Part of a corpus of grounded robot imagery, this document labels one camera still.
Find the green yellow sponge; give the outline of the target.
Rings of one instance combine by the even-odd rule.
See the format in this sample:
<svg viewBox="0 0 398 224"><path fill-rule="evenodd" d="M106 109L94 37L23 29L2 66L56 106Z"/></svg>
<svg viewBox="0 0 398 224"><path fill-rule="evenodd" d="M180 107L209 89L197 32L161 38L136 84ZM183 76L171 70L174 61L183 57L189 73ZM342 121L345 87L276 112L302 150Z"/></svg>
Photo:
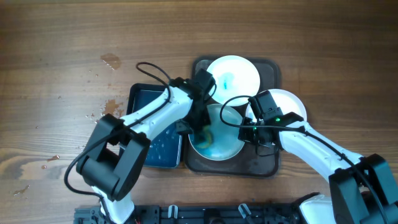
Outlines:
<svg viewBox="0 0 398 224"><path fill-rule="evenodd" d="M205 149L213 144L213 133L210 126L205 126L201 131L194 133L194 141L197 148Z"/></svg>

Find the white plate front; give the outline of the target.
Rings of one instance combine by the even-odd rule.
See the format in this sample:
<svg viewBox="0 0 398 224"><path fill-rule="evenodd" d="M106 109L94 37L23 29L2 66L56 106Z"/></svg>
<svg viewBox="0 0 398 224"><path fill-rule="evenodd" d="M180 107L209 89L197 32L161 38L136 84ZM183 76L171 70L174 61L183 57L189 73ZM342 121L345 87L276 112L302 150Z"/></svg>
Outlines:
<svg viewBox="0 0 398 224"><path fill-rule="evenodd" d="M207 106L213 133L213 144L205 149L197 148L194 141L194 133L188 138L193 149L202 157L211 161L225 161L237 155L244 146L244 142L238 139L239 128L228 126L220 120L220 104Z"/></svg>

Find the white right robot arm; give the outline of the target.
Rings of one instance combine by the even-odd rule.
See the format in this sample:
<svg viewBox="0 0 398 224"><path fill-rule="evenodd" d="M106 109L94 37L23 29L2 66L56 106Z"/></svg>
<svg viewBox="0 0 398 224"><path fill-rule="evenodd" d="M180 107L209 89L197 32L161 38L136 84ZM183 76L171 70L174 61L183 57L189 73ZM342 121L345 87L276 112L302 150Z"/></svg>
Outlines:
<svg viewBox="0 0 398 224"><path fill-rule="evenodd" d="M296 155L328 183L330 196L310 196L299 206L307 223L397 223L397 183L387 161L342 148L295 113L254 123L244 118L244 136L272 142Z"/></svg>

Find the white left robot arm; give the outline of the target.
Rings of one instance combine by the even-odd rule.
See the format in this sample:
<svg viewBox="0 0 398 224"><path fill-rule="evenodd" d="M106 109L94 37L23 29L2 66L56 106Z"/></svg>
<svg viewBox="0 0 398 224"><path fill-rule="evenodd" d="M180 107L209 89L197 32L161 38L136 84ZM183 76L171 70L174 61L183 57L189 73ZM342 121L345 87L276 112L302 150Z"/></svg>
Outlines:
<svg viewBox="0 0 398 224"><path fill-rule="evenodd" d="M135 113L122 118L103 116L88 144L68 166L64 183L72 168L92 187L90 195L100 199L108 223L125 223L134 211L130 191L137 182L151 141L171 124L179 134L193 134L210 124L206 95L215 85L204 81L176 78L165 86L162 95Z"/></svg>

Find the dark brown serving tray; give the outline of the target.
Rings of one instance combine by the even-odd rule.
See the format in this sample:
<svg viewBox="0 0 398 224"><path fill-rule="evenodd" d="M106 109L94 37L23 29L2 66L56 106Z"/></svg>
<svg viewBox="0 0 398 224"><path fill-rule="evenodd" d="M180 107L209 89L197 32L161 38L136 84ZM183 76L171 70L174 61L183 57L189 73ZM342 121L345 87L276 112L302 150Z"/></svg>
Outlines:
<svg viewBox="0 0 398 224"><path fill-rule="evenodd" d="M275 62L253 57L249 57L248 60L259 72L260 91L280 87L280 70ZM236 156L225 161L211 161L192 148L188 136L183 137L185 166L198 174L269 179L278 173L280 159L280 151L275 146L255 148L252 144L245 144Z"/></svg>

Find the black water tray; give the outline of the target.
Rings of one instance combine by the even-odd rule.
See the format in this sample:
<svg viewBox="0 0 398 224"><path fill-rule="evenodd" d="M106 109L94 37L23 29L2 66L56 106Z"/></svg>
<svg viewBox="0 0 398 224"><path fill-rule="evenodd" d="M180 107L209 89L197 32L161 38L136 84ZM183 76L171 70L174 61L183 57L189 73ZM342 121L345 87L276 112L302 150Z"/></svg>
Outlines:
<svg viewBox="0 0 398 224"><path fill-rule="evenodd" d="M163 94L163 85L136 83L130 89L127 115L140 110ZM174 169L180 164L183 137L177 134L175 124L165 128L151 141L144 166Z"/></svg>

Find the white plate blue stain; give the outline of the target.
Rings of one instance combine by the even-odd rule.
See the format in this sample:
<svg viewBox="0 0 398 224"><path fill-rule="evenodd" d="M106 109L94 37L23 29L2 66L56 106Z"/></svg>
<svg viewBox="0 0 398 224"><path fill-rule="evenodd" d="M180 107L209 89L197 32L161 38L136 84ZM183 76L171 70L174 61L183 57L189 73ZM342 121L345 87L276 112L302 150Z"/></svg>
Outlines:
<svg viewBox="0 0 398 224"><path fill-rule="evenodd" d="M216 87L210 90L212 99L219 104L235 96L254 96L260 87L257 68L248 59L227 55L211 62L206 69L213 75Z"/></svg>

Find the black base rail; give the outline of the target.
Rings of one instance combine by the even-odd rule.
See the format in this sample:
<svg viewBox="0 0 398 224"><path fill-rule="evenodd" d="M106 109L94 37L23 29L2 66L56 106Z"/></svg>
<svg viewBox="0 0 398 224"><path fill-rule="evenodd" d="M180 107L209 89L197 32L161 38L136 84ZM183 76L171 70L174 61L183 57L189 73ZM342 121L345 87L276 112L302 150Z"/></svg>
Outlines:
<svg viewBox="0 0 398 224"><path fill-rule="evenodd" d="M242 203L241 205L214 207L140 205L126 220L126 223L130 224L294 224L304 222L298 207L289 203L266 203L264 205Z"/></svg>

